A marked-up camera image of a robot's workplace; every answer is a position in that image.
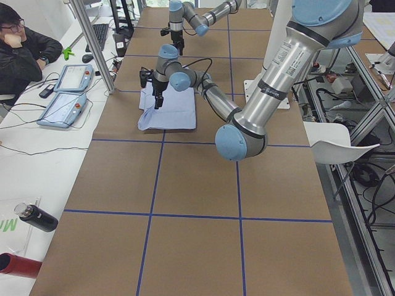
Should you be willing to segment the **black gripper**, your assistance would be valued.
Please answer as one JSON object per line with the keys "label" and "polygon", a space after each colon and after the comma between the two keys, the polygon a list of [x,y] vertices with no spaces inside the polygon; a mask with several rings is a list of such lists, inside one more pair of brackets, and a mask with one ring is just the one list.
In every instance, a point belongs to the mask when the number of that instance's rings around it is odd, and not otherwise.
{"label": "black gripper", "polygon": [[168,78],[160,74],[157,70],[141,67],[139,71],[139,79],[142,88],[146,88],[147,84],[149,82],[151,83],[152,95],[155,96],[154,108],[156,110],[160,109],[163,106],[164,98],[162,95],[167,89]]}
{"label": "black gripper", "polygon": [[162,28],[160,31],[161,36],[165,36],[170,34],[172,44],[177,46],[178,53],[180,56],[183,56],[183,50],[185,47],[185,41],[183,38],[183,30],[171,30],[170,27]]}

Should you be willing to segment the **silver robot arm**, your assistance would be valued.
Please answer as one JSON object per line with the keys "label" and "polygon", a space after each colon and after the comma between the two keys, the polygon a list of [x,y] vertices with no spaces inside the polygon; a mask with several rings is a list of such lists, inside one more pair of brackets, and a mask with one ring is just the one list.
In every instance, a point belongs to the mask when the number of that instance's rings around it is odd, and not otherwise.
{"label": "silver robot arm", "polygon": [[182,56],[185,48],[184,21],[194,30],[195,35],[204,36],[210,26],[229,14],[237,13],[240,7],[241,1],[224,1],[205,14],[199,15],[191,2],[169,1],[168,25],[160,30],[160,35],[170,35],[172,45]]}
{"label": "silver robot arm", "polygon": [[225,122],[215,135],[223,158],[239,161],[262,153],[267,146],[266,123],[293,85],[304,79],[313,56],[323,49],[355,45],[362,36],[363,1],[293,1],[290,9],[286,36],[244,107],[229,100],[207,72],[182,66],[178,49],[165,44],[155,69],[142,68],[139,73],[142,87],[152,84],[154,108],[162,107],[169,86],[176,91],[194,88]]}

